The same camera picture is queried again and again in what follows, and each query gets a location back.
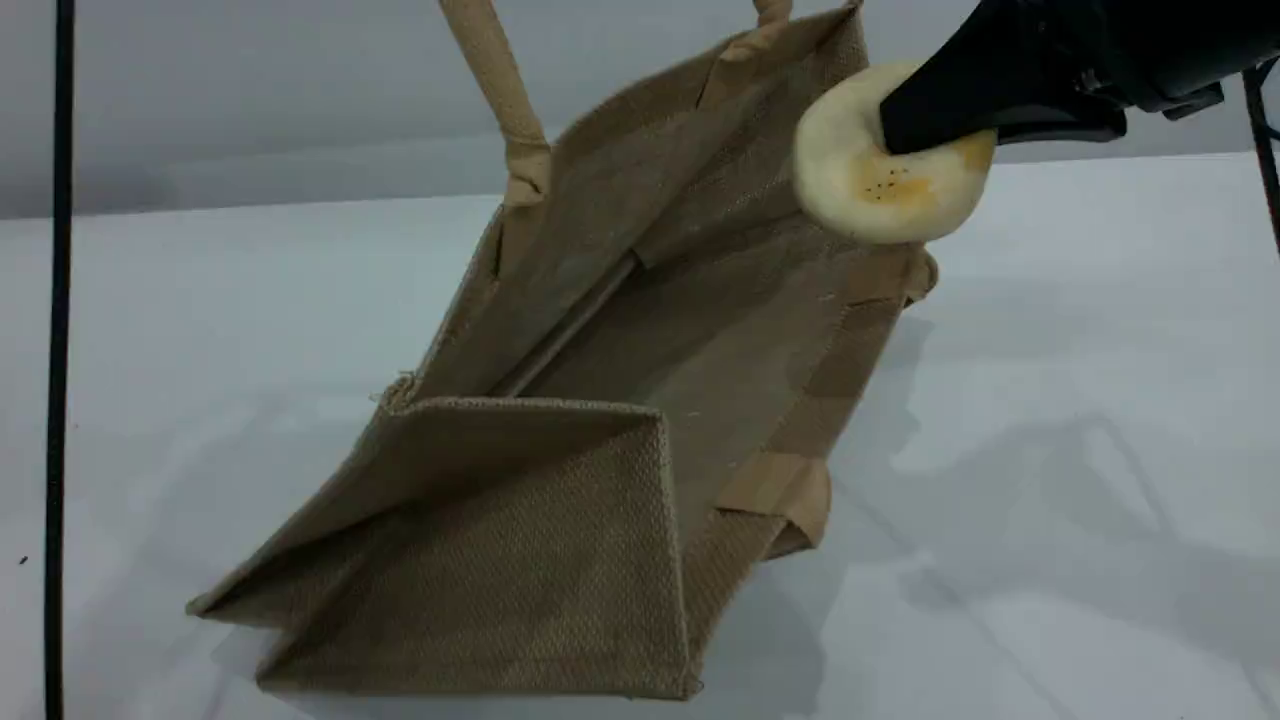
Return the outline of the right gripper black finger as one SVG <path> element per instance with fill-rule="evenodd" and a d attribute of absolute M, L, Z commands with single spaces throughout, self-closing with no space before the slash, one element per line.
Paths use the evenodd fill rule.
<path fill-rule="evenodd" d="M 993 131 L 1015 106 L 1093 102 L 1044 1 L 982 1 L 951 38 L 879 105 L 884 146 L 922 152 Z"/>
<path fill-rule="evenodd" d="M 1126 135 L 1123 109 L 1101 106 L 1056 108 L 1043 104 L 1015 106 L 996 126 L 997 145 L 1085 142 L 1107 143 Z"/>

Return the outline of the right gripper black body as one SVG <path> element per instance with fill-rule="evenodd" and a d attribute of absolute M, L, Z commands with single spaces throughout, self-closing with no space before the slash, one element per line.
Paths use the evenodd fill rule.
<path fill-rule="evenodd" d="M 1222 101 L 1222 79 L 1277 55 L 1276 1 L 1061 1 L 1092 87 L 1181 119 Z"/>

